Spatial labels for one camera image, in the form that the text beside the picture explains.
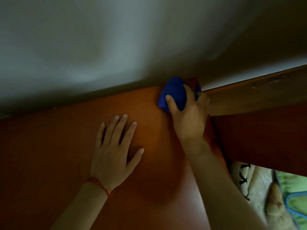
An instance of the green fabric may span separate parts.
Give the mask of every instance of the green fabric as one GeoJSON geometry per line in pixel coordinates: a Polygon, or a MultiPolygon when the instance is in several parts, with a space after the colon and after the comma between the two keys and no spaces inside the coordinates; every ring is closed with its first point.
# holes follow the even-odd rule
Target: green fabric
{"type": "MultiPolygon", "coordinates": [[[[307,177],[276,171],[282,195],[307,191],[307,177]]],[[[292,210],[307,215],[307,195],[290,197],[288,205],[292,210]]],[[[307,219],[291,213],[301,230],[307,230],[307,219]]]]}

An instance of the wooden board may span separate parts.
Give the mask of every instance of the wooden board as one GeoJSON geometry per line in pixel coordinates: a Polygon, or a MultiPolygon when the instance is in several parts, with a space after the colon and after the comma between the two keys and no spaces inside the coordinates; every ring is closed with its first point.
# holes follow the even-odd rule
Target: wooden board
{"type": "Polygon", "coordinates": [[[226,159],[307,176],[307,104],[215,116],[226,159]]]}
{"type": "MultiPolygon", "coordinates": [[[[145,148],[133,174],[107,200],[92,229],[209,229],[198,187],[171,116],[145,88],[0,121],[1,229],[48,229],[89,177],[100,124],[127,113],[138,127],[129,158],[145,148]]],[[[205,135],[214,152],[213,128],[205,135]]]]}
{"type": "Polygon", "coordinates": [[[206,90],[210,115],[253,112],[307,102],[307,65],[206,90]]]}

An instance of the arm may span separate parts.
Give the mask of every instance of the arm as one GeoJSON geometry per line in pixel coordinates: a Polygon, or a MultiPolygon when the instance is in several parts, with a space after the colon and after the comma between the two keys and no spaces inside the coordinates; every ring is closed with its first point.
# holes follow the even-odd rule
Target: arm
{"type": "MultiPolygon", "coordinates": [[[[126,114],[120,121],[118,121],[119,116],[116,116],[107,128],[103,141],[104,123],[97,133],[91,177],[98,179],[104,188],[111,190],[119,186],[133,172],[144,152],[144,148],[139,149],[127,163],[128,148],[137,126],[136,122],[133,122],[119,144],[127,119],[126,114]]],[[[98,185],[93,182],[84,183],[75,199],[51,229],[90,229],[107,198],[105,191],[98,185]]]]}
{"type": "Polygon", "coordinates": [[[165,98],[175,132],[193,170],[212,230],[265,230],[263,223],[233,184],[203,138],[209,98],[203,92],[195,101],[193,91],[184,85],[187,103],[179,111],[174,99],[165,98]]]}

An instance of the blue cloth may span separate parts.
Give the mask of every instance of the blue cloth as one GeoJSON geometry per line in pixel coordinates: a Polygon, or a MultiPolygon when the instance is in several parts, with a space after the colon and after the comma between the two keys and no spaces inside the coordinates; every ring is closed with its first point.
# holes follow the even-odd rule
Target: blue cloth
{"type": "MultiPolygon", "coordinates": [[[[170,78],[161,92],[158,100],[158,107],[170,114],[165,100],[165,96],[169,94],[175,100],[178,109],[182,111],[185,108],[185,104],[187,102],[187,96],[183,84],[184,81],[179,77],[170,78]]],[[[197,85],[197,92],[201,92],[200,85],[197,85]]],[[[198,99],[197,92],[194,91],[195,100],[198,99]]]]}

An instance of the red string bracelet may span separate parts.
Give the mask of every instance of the red string bracelet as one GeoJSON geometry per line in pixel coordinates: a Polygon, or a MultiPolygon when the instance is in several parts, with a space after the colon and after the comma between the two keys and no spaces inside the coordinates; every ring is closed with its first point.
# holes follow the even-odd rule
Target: red string bracelet
{"type": "Polygon", "coordinates": [[[105,191],[105,193],[108,195],[108,197],[111,195],[111,192],[112,192],[111,188],[104,188],[103,185],[100,184],[98,179],[90,177],[87,181],[88,182],[94,182],[96,185],[99,185],[105,191]]]}

